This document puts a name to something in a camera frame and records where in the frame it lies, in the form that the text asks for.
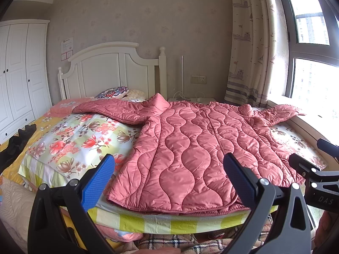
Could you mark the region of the plaid blanket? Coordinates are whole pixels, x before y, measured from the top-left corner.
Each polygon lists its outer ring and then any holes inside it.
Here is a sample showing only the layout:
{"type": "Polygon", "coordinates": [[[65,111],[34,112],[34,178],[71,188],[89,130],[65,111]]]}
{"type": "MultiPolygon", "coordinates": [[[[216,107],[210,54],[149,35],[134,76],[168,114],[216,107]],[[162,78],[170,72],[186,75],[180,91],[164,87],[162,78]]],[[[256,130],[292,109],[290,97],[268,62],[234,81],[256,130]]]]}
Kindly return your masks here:
{"type": "Polygon", "coordinates": [[[221,231],[217,239],[197,239],[195,235],[149,235],[116,248],[117,253],[221,253],[234,239],[241,225],[221,231]]]}

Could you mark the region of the window with dark frame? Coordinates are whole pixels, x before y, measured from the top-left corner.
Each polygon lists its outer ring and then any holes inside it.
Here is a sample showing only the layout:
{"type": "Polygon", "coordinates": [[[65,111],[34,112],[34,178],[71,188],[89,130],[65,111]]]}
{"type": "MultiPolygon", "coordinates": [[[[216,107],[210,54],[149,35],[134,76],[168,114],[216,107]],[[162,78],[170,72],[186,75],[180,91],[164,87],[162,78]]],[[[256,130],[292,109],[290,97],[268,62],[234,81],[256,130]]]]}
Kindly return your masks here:
{"type": "Polygon", "coordinates": [[[287,23],[285,96],[303,104],[338,101],[338,2],[281,0],[287,23]]]}

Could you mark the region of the pink quilted coat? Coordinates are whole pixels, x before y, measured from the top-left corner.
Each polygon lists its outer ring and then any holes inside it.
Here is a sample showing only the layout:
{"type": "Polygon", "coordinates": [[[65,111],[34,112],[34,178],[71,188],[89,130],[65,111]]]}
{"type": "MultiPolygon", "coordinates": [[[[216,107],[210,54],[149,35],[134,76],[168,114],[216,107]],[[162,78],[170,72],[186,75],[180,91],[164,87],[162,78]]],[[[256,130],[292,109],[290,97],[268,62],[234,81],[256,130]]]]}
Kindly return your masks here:
{"type": "Polygon", "coordinates": [[[93,100],[75,107],[74,113],[141,125],[106,193],[109,202],[128,210],[217,215],[242,210],[222,165],[227,153],[274,185],[287,187],[303,180],[288,163],[290,150],[270,131],[300,114],[291,105],[255,111],[248,104],[168,102],[156,94],[142,103],[93,100]]]}

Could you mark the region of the beige pillow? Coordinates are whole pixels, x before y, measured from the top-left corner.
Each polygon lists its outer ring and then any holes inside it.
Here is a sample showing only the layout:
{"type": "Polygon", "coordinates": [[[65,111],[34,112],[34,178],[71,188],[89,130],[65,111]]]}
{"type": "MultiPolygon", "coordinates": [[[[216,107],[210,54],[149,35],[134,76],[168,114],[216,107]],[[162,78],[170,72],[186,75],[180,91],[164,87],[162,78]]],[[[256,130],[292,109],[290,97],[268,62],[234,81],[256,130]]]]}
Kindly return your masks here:
{"type": "Polygon", "coordinates": [[[147,95],[140,90],[129,90],[122,100],[130,102],[144,102],[147,100],[147,95]]]}

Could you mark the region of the black garment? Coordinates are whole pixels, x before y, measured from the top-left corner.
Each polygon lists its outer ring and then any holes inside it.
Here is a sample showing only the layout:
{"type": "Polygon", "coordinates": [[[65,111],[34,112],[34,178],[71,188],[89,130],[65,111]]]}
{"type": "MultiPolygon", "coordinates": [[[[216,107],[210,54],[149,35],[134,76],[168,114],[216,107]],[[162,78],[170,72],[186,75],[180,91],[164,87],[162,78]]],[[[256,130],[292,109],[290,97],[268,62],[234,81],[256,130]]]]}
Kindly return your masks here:
{"type": "Polygon", "coordinates": [[[7,148],[0,153],[0,173],[8,168],[25,149],[29,139],[36,132],[36,124],[26,125],[25,129],[19,129],[18,135],[9,139],[7,148]]]}

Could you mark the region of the colourful round cushion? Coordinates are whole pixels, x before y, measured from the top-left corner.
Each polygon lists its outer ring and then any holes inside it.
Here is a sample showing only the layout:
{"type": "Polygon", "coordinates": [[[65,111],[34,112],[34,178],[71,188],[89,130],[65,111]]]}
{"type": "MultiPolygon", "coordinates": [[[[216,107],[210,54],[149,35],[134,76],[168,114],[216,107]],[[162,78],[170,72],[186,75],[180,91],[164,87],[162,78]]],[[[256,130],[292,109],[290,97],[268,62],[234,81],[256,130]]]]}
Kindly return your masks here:
{"type": "Polygon", "coordinates": [[[129,88],[125,86],[109,88],[97,94],[96,99],[122,99],[129,93],[129,88]]]}

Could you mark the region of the cream quilted blanket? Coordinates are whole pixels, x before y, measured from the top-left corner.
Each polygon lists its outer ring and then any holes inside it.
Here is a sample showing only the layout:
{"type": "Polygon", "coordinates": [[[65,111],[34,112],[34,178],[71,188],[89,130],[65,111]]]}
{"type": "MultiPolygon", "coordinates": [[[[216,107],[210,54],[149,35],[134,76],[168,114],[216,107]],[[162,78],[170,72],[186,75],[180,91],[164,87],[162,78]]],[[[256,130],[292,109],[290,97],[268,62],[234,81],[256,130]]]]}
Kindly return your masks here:
{"type": "Polygon", "coordinates": [[[28,253],[28,229],[35,193],[2,178],[1,221],[12,239],[28,253]]]}

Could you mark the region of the white bedside table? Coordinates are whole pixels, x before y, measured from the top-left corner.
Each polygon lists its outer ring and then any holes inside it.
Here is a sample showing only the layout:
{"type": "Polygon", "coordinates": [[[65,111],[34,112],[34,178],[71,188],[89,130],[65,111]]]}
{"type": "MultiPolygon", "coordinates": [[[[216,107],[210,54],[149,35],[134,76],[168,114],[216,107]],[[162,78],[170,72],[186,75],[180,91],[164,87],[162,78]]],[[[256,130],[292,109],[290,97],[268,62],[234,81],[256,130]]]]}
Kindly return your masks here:
{"type": "Polygon", "coordinates": [[[181,96],[176,96],[174,98],[169,98],[169,102],[178,102],[178,101],[188,101],[191,103],[199,104],[209,104],[210,102],[215,102],[214,98],[183,98],[181,96]]]}

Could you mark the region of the patterned beige curtain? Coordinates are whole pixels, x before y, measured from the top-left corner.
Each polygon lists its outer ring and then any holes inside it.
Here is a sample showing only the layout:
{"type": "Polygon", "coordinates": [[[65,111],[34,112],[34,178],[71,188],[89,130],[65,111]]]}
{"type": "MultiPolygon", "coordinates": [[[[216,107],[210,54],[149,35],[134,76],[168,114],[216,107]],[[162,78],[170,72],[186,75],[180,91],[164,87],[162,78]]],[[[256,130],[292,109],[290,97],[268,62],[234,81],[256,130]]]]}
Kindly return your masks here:
{"type": "Polygon", "coordinates": [[[232,0],[232,50],[224,100],[266,105],[275,58],[275,0],[232,0]]]}

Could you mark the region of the floral duvet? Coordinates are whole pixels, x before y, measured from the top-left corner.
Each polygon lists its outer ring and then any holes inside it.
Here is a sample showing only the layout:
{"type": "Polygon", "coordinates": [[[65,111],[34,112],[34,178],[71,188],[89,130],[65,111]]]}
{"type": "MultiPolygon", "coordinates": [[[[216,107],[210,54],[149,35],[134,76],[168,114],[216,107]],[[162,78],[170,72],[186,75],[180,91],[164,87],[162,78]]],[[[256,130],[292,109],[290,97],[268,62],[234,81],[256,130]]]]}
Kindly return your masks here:
{"type": "MultiPolygon", "coordinates": [[[[306,141],[286,135],[278,139],[280,123],[270,127],[275,141],[320,169],[326,162],[306,141]]],[[[93,221],[101,226],[126,232],[151,234],[189,234],[216,231],[242,224],[249,214],[242,210],[228,214],[166,214],[136,212],[109,202],[106,193],[125,164],[138,139],[141,125],[124,124],[97,113],[71,113],[31,145],[19,167],[19,174],[33,187],[47,184],[51,188],[80,179],[95,168],[106,154],[115,160],[115,169],[96,206],[89,210],[93,221]]]]}

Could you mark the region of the pink floral pillow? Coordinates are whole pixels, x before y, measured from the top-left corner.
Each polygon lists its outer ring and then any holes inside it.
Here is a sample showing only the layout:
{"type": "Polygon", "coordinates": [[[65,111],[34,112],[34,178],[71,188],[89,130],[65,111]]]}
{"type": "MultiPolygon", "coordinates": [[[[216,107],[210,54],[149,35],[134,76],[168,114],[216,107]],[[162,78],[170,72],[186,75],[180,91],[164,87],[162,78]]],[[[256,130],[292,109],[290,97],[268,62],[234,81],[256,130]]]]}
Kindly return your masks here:
{"type": "Polygon", "coordinates": [[[43,117],[65,117],[71,114],[72,110],[81,103],[93,100],[93,98],[64,99],[52,106],[43,117]]]}

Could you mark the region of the white wardrobe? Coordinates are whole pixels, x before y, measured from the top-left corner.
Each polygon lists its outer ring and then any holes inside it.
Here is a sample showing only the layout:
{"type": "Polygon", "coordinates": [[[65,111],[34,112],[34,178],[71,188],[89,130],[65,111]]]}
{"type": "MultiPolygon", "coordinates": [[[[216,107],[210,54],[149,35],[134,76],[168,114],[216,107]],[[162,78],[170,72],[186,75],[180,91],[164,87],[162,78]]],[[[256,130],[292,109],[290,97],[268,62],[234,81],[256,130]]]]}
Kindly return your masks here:
{"type": "Polygon", "coordinates": [[[49,21],[1,22],[1,143],[52,106],[46,63],[49,21]]]}

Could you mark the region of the white bed headboard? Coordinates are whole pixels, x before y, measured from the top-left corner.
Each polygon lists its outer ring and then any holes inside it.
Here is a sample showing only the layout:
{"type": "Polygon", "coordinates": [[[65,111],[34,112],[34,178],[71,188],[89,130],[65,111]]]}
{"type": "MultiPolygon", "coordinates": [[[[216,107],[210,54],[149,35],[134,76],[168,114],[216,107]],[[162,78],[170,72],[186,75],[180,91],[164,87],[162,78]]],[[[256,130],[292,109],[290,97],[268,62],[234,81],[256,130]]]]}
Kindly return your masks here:
{"type": "Polygon", "coordinates": [[[60,95],[65,99],[96,96],[113,87],[143,91],[147,98],[167,93],[167,56],[160,47],[157,59],[137,53],[138,43],[115,41],[85,48],[68,59],[68,72],[58,68],[60,95]]]}

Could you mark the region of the wall power socket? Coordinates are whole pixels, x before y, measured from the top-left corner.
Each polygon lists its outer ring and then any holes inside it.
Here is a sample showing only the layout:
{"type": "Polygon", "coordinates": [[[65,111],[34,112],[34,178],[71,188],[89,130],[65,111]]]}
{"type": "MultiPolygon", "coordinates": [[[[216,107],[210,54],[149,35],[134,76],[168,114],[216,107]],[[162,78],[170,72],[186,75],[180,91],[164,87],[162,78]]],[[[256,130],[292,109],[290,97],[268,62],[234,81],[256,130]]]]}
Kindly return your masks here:
{"type": "Polygon", "coordinates": [[[206,76],[192,75],[191,84],[207,84],[206,76]]]}

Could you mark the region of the paper notices on wall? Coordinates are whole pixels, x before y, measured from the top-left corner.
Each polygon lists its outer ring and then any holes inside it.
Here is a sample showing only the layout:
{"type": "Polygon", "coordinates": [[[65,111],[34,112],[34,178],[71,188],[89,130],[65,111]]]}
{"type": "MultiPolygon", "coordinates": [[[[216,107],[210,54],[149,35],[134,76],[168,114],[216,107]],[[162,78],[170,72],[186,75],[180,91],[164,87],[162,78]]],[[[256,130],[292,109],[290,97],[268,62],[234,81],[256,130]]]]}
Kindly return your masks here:
{"type": "Polygon", "coordinates": [[[74,38],[70,37],[60,43],[61,46],[61,61],[66,61],[73,55],[74,38]]]}

